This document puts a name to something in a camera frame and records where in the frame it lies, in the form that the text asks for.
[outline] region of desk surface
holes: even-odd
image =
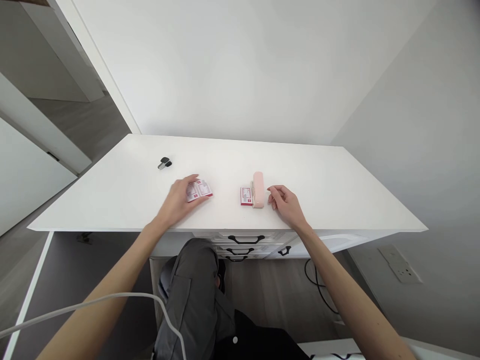
[[[162,157],[173,165],[158,170]],[[296,193],[314,229],[427,229],[343,147],[133,134],[29,228],[140,231],[176,179],[199,174],[213,197],[176,230],[288,229],[269,206],[240,206],[240,187],[256,171],[263,172],[265,187],[284,184]]]

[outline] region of black drawer handle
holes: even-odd
[[[265,236],[260,235],[260,236],[256,239],[256,241],[244,241],[244,242],[238,241],[238,240],[235,238],[235,236],[233,236],[233,235],[230,235],[228,238],[229,238],[230,240],[233,240],[233,241],[236,242],[237,244],[252,244],[252,245],[253,245],[253,244],[258,244],[260,240],[265,239]]]
[[[241,263],[243,260],[245,260],[246,258],[248,258],[247,255],[245,255],[244,257],[241,258],[241,260],[232,260],[232,258],[230,256],[225,256],[228,260],[230,260],[232,263]]]
[[[291,248],[292,248],[291,246],[285,246],[286,251],[285,251],[285,252],[282,252],[282,251],[280,250],[278,253],[279,253],[280,255],[282,255],[282,256],[288,255]]]
[[[227,251],[228,251],[228,252],[231,252],[233,255],[248,255],[248,254],[250,254],[253,250],[255,250],[255,249],[254,249],[253,247],[251,247],[251,248],[248,249],[248,252],[244,252],[244,253],[239,254],[239,253],[234,253],[234,251],[233,251],[232,249],[230,249],[230,248],[227,249]]]

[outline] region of electrical socket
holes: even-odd
[[[402,256],[400,251],[394,245],[383,245],[378,247],[378,251],[381,252],[385,260],[389,264],[406,263],[407,261]]]
[[[422,280],[408,262],[394,262],[388,264],[395,276],[404,284],[421,284]]]

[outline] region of gray pants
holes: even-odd
[[[166,311],[185,342],[188,360],[211,359],[215,343],[235,334],[235,309],[215,282],[219,259],[206,239],[192,238],[171,272]],[[179,338],[163,319],[153,359],[182,359]]]

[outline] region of person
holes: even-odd
[[[85,301],[132,290],[167,229],[209,200],[209,197],[200,197],[193,202],[186,201],[187,185],[197,176],[193,174],[175,181],[158,214]],[[283,185],[273,185],[268,190],[268,203],[303,241],[363,356],[366,359],[415,359],[387,319],[309,226],[295,194]],[[208,240],[191,239],[185,244],[171,271],[166,310],[184,338],[188,360],[309,359],[284,330],[255,326],[248,317],[233,309],[219,290],[219,260]],[[38,359],[95,359],[126,300],[113,298],[76,310]],[[179,338],[165,320],[157,335],[153,358],[182,359]]]

